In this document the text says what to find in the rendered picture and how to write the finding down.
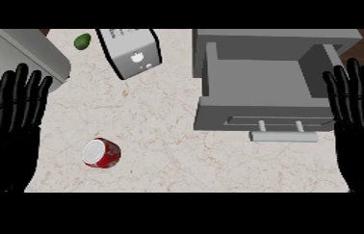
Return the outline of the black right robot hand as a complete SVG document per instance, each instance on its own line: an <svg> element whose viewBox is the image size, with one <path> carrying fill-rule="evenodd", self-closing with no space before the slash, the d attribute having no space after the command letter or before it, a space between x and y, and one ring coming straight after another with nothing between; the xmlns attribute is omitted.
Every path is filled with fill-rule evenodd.
<svg viewBox="0 0 364 234"><path fill-rule="evenodd" d="M322 73L334 117L337 164L347 191L364 194L364 65L355 58L346 67Z"/></svg>

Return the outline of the grey cabinet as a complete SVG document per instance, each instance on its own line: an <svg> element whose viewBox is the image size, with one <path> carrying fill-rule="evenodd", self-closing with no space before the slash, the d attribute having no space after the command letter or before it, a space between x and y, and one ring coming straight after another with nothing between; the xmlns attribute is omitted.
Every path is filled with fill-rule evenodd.
<svg viewBox="0 0 364 234"><path fill-rule="evenodd" d="M334 46L337 55L361 41L356 29L193 29L191 75L202 76L206 44L219 60L297 60L312 45Z"/></svg>

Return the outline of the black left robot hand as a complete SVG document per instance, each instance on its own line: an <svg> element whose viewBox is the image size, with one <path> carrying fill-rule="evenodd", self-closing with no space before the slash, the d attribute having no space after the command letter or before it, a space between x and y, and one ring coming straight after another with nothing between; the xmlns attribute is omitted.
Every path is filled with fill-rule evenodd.
<svg viewBox="0 0 364 234"><path fill-rule="evenodd" d="M25 63L0 78L0 193L22 193L34 176L51 84Z"/></svg>

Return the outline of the grey appliance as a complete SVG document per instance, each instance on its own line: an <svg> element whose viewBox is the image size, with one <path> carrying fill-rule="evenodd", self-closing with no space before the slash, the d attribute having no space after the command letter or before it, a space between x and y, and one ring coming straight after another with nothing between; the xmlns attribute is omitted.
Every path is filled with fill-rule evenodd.
<svg viewBox="0 0 364 234"><path fill-rule="evenodd" d="M39 70L42 76L53 77L50 91L66 82L69 60L38 29L0 29L0 78L19 63L25 63L29 70Z"/></svg>

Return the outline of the grey drawer front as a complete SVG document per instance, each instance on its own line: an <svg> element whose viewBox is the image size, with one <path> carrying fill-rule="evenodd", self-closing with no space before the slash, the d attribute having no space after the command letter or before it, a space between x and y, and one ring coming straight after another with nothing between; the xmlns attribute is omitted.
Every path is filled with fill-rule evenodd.
<svg viewBox="0 0 364 234"><path fill-rule="evenodd" d="M258 131L259 121L266 131L296 131L296 122L308 132L334 129L331 109L321 103L243 103L212 96L199 98L193 129L202 131Z"/></svg>

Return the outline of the grey open drawer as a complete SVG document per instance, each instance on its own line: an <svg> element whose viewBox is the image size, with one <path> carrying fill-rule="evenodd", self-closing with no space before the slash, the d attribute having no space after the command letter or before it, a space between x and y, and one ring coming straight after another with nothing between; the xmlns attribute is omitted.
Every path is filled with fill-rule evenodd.
<svg viewBox="0 0 364 234"><path fill-rule="evenodd" d="M322 71L342 63L331 44L315 44L296 61L219 60L218 46L206 44L212 106L327 107Z"/></svg>

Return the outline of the green avocado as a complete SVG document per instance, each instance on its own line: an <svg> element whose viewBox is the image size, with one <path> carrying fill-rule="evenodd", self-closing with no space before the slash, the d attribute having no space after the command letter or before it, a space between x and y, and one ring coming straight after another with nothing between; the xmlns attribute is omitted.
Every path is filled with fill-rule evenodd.
<svg viewBox="0 0 364 234"><path fill-rule="evenodd" d="M82 34L75 40L73 40L73 47L78 50L84 50L91 42L91 35L90 34Z"/></svg>

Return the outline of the red can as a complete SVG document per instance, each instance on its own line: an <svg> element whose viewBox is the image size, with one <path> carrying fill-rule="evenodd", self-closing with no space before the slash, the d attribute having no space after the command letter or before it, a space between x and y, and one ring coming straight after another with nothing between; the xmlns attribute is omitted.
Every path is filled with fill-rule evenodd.
<svg viewBox="0 0 364 234"><path fill-rule="evenodd" d="M119 146L104 138L94 138L82 149L82 162L91 168L109 169L121 159Z"/></svg>

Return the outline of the silver toaster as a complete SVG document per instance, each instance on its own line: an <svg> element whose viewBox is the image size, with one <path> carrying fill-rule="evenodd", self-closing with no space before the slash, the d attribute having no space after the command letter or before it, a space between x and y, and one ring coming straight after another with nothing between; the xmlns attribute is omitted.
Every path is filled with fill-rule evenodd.
<svg viewBox="0 0 364 234"><path fill-rule="evenodd" d="M159 38L151 29L97 29L101 51L121 80L162 64Z"/></svg>

